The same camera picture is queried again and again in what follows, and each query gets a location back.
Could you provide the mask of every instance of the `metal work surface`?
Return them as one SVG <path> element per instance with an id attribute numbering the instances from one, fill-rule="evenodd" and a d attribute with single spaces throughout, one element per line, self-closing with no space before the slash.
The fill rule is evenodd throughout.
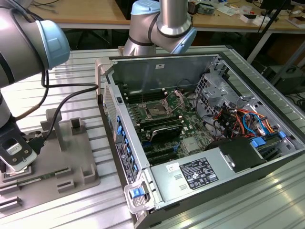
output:
<path id="1" fill-rule="evenodd" d="M 266 95 L 305 132 L 304 115 L 293 112 L 285 97 L 276 95 L 270 84 L 257 78 L 258 73 L 241 57 L 225 46 L 196 47 L 188 52 L 224 52 Z M 98 57 L 118 56 L 117 50 L 76 51 L 69 61 L 50 73 L 53 83 L 93 83 L 94 62 Z M 36 75 L 4 88 L 5 97 L 14 115 L 35 105 L 43 95 L 41 76 Z M 249 90 L 234 85 L 242 94 Z M 29 117 L 18 122 L 22 131 L 39 128 L 46 120 L 45 110 L 55 108 L 71 92 L 79 88 L 52 88 L 45 104 Z M 0 219 L 1 228 L 133 228 L 132 218 L 114 165 L 103 127 L 95 92 L 72 98 L 61 110 L 62 119 L 80 117 L 86 123 L 90 144 L 101 183 L 93 188 L 57 199 L 29 210 Z M 267 178 L 193 208 L 155 228 L 304 228 L 305 227 L 305 156 L 294 160 Z"/>

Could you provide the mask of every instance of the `blue latch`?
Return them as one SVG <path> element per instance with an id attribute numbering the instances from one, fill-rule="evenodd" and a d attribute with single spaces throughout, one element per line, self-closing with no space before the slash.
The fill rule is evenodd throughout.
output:
<path id="1" fill-rule="evenodd" d="M 259 146 L 265 145 L 266 142 L 263 140 L 262 137 L 256 137 L 251 141 L 252 145 L 257 148 Z"/>
<path id="2" fill-rule="evenodd" d="M 138 172 L 138 167 L 137 167 L 137 165 L 135 164 L 135 165 L 133 165 L 133 171 L 135 172 L 135 173 L 137 173 Z"/>
<path id="3" fill-rule="evenodd" d="M 130 149 L 130 147 L 127 147 L 127 156 L 130 156 L 132 154 L 132 150 Z"/>
<path id="4" fill-rule="evenodd" d="M 135 188 L 133 190 L 130 190 L 130 194 L 131 194 L 131 197 L 134 199 L 134 198 L 137 198 L 137 197 L 144 196 L 145 192 L 144 192 L 144 189 L 142 187 L 139 187 L 139 188 Z"/>
<path id="5" fill-rule="evenodd" d="M 133 162 L 134 162 L 134 158 L 133 158 L 133 155 L 131 155 L 131 157 L 130 157 L 130 163 L 133 164 Z"/>
<path id="6" fill-rule="evenodd" d="M 118 135 L 120 135 L 122 133 L 122 130 L 123 130 L 123 127 L 122 126 L 119 126 L 118 127 L 118 130 L 116 131 L 118 133 Z"/>
<path id="7" fill-rule="evenodd" d="M 280 135 L 281 138 L 286 137 L 286 134 L 283 131 L 278 132 L 278 135 Z"/>

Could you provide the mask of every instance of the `green circuit board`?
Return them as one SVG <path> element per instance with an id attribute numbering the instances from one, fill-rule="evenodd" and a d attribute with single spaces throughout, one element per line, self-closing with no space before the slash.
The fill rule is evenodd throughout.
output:
<path id="1" fill-rule="evenodd" d="M 213 141 L 213 137 L 203 125 L 201 118 L 192 108 L 190 99 L 178 90 L 169 93 L 166 99 L 127 104 L 127 109 L 146 156 L 154 165 L 164 163 L 164 160 L 158 159 L 164 158 L 167 154 L 170 161 L 202 152 Z M 151 122 L 164 123 L 158 128 L 166 127 L 168 123 L 174 122 L 177 123 L 176 125 L 182 126 L 182 131 L 174 138 L 152 143 L 146 136 L 149 131 L 139 127 Z"/>

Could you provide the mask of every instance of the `wooden table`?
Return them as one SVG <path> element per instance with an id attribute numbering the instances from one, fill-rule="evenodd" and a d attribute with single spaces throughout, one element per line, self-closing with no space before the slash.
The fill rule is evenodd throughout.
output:
<path id="1" fill-rule="evenodd" d="M 235 3 L 238 6 L 250 5 L 256 14 L 260 14 L 262 9 L 245 0 Z M 44 19 L 52 20 L 62 28 L 69 29 L 129 29 L 130 21 L 126 20 L 116 4 L 115 0 L 60 0 L 53 4 L 52 13 L 37 7 L 30 7 L 30 10 Z M 259 53 L 263 45 L 272 33 L 303 33 L 305 30 L 299 29 L 289 23 L 287 16 L 280 16 L 279 21 L 274 22 L 269 31 L 263 36 L 256 48 L 248 58 L 251 62 Z M 239 15 L 232 17 L 215 11 L 213 16 L 197 14 L 193 17 L 193 25 L 198 31 L 225 31 L 225 32 L 257 32 L 258 26 L 245 23 L 239 19 Z"/>

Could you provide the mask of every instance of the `robotic arm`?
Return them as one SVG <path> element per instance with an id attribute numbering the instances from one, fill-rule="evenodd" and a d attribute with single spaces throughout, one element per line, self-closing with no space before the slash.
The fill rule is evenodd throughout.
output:
<path id="1" fill-rule="evenodd" d="M 155 54 L 155 45 L 171 54 L 185 52 L 196 36 L 187 5 L 187 0 L 136 1 L 123 55 Z"/>
<path id="2" fill-rule="evenodd" d="M 31 1 L 22 1 L 29 6 Z M 52 21 L 31 20 L 25 8 L 0 0 L 0 88 L 66 62 L 69 43 Z M 0 93 L 0 159 L 15 171 L 32 163 L 44 139 L 27 142 Z"/>
<path id="3" fill-rule="evenodd" d="M 48 84 L 48 70 L 66 62 L 70 55 L 63 31 L 52 21 L 32 20 L 26 10 L 31 0 L 0 0 L 0 88 L 42 73 L 42 84 L 48 88 L 63 85 Z M 170 53 L 185 52 L 196 36 L 187 13 L 187 0 L 139 0 L 132 8 L 129 39 L 124 56 L 155 53 L 155 44 Z M 95 90 L 98 86 L 74 93 L 73 96 Z M 37 109 L 35 106 L 23 117 Z M 14 171 L 31 164 L 43 147 L 46 137 L 26 141 L 0 92 L 0 160 Z"/>

